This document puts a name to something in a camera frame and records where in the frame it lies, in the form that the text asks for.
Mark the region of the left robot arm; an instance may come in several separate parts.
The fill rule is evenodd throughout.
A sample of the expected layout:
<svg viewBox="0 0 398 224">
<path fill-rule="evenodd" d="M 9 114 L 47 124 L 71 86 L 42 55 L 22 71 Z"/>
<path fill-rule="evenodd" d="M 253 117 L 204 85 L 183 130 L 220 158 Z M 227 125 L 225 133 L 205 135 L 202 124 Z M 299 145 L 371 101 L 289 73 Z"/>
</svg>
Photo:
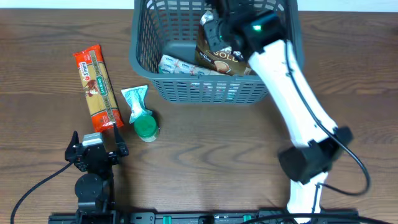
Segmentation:
<svg viewBox="0 0 398 224">
<path fill-rule="evenodd" d="M 87 134 L 79 141 L 74 132 L 65 151 L 65 160 L 84 174 L 75 184 L 78 198 L 76 223 L 120 223 L 115 209 L 113 166 L 129 155 L 118 127 L 113 123 L 116 149 L 107 151 L 101 133 Z"/>
</svg>

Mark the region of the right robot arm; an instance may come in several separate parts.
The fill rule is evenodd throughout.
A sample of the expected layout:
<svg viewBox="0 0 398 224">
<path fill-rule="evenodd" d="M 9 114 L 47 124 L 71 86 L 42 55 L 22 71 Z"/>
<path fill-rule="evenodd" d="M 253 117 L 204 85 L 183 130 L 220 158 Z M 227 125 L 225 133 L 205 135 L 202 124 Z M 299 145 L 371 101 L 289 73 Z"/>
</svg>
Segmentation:
<svg viewBox="0 0 398 224">
<path fill-rule="evenodd" d="M 353 134 L 325 112 L 307 83 L 295 56 L 294 27 L 288 1 L 278 14 L 258 9 L 252 1 L 211 1 L 212 18 L 203 23 L 211 51 L 225 47 L 264 82 L 288 129 L 291 148 L 279 153 L 290 179 L 287 218 L 313 223 L 324 217 L 322 190 L 333 163 L 349 152 Z"/>
</svg>

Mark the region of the grey plastic mesh basket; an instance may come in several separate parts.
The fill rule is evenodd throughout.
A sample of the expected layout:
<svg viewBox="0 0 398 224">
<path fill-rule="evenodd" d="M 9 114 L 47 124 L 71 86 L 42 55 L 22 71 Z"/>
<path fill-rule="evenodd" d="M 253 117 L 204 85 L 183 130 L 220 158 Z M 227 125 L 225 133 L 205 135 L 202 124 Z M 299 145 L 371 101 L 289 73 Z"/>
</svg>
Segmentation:
<svg viewBox="0 0 398 224">
<path fill-rule="evenodd" d="M 197 65 L 195 49 L 203 0 L 136 1 L 131 29 L 130 64 L 172 103 L 253 104 L 267 95 L 257 75 L 191 75 L 164 73 L 163 55 Z"/>
</svg>

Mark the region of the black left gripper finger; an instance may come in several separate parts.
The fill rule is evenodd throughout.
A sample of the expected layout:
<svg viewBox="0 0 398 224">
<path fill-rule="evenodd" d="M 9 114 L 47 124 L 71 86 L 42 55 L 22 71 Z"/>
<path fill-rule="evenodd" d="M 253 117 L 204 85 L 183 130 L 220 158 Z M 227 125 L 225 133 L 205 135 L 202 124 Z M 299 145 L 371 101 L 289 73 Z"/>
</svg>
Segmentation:
<svg viewBox="0 0 398 224">
<path fill-rule="evenodd" d="M 79 145 L 80 141 L 79 141 L 79 137 L 78 137 L 78 132 L 74 131 L 73 135 L 72 135 L 72 139 L 70 141 L 70 148 L 74 148 L 77 145 Z"/>
<path fill-rule="evenodd" d="M 113 123 L 113 131 L 114 131 L 114 138 L 115 138 L 115 143 L 116 147 L 120 152 L 124 152 L 126 150 L 126 144 L 124 142 L 124 139 L 119 133 L 119 129 L 117 127 L 116 123 Z"/>
</svg>

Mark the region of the red spaghetti packet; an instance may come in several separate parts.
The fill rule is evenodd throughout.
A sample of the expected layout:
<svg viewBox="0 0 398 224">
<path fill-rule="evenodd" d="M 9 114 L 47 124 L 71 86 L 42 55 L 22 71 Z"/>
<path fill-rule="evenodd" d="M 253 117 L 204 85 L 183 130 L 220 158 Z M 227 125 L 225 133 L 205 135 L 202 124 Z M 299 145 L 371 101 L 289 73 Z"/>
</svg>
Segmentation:
<svg viewBox="0 0 398 224">
<path fill-rule="evenodd" d="M 73 54 L 73 56 L 94 130 L 101 133 L 104 130 L 112 129 L 114 125 L 119 128 L 124 126 L 104 63 L 101 46 L 93 45 Z"/>
</svg>

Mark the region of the green lidded jar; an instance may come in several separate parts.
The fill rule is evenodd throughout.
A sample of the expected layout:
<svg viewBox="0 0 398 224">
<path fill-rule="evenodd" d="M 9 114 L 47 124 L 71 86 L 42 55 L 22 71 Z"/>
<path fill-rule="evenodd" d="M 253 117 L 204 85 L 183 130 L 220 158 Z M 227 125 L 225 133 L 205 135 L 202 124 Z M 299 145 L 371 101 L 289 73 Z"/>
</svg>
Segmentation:
<svg viewBox="0 0 398 224">
<path fill-rule="evenodd" d="M 160 131 L 157 121 L 148 114 L 142 115 L 135 120 L 134 130 L 144 142 L 155 141 Z"/>
</svg>

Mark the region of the brown Nescafe Gold bag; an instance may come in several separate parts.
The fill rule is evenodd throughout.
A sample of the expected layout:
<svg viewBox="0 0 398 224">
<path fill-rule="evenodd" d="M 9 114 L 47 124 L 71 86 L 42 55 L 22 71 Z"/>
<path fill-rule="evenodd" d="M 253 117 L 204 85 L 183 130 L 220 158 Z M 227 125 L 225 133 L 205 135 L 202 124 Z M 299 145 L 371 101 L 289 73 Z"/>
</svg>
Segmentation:
<svg viewBox="0 0 398 224">
<path fill-rule="evenodd" d="M 214 19 L 211 11 L 206 11 L 200 19 L 200 27 L 197 34 L 197 46 L 195 49 L 195 60 L 202 67 L 217 71 L 226 75 L 253 75 L 251 67 L 243 61 L 241 52 L 232 51 L 225 47 L 219 51 L 212 52 L 210 44 L 205 38 L 203 26 Z"/>
</svg>

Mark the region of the mint green pouch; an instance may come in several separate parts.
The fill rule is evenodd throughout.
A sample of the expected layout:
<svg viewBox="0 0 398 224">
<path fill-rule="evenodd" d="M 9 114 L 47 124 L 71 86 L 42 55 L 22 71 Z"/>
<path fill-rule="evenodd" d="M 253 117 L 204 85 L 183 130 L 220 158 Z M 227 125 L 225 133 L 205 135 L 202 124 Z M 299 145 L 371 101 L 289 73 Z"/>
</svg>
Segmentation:
<svg viewBox="0 0 398 224">
<path fill-rule="evenodd" d="M 152 111 L 148 110 L 145 105 L 145 97 L 148 90 L 147 85 L 137 86 L 121 90 L 126 103 L 131 108 L 129 123 L 132 124 L 142 115 L 152 115 Z"/>
</svg>

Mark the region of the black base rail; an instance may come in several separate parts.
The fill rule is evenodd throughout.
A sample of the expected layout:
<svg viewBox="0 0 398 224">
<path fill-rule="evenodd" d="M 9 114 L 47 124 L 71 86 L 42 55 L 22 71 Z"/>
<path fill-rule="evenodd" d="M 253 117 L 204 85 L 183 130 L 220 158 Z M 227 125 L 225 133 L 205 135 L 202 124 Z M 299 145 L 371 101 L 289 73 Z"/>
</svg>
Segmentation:
<svg viewBox="0 0 398 224">
<path fill-rule="evenodd" d="M 79 223 L 120 223 L 120 224 L 206 224 L 206 223 L 242 223 L 254 218 L 285 214 L 284 210 L 258 210 L 256 212 L 221 213 L 154 213 L 136 212 L 128 215 L 111 212 L 108 215 L 77 215 L 54 213 L 49 216 L 49 224 Z"/>
</svg>

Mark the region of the tissue pack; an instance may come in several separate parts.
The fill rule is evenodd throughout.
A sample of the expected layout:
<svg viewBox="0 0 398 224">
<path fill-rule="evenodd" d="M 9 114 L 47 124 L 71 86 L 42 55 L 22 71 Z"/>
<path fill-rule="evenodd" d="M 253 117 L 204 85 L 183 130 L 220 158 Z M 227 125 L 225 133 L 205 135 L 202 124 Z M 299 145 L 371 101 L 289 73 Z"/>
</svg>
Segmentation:
<svg viewBox="0 0 398 224">
<path fill-rule="evenodd" d="M 169 55 L 163 55 L 159 62 L 159 73 L 188 75 L 224 75 L 224 73 L 199 67 Z"/>
</svg>

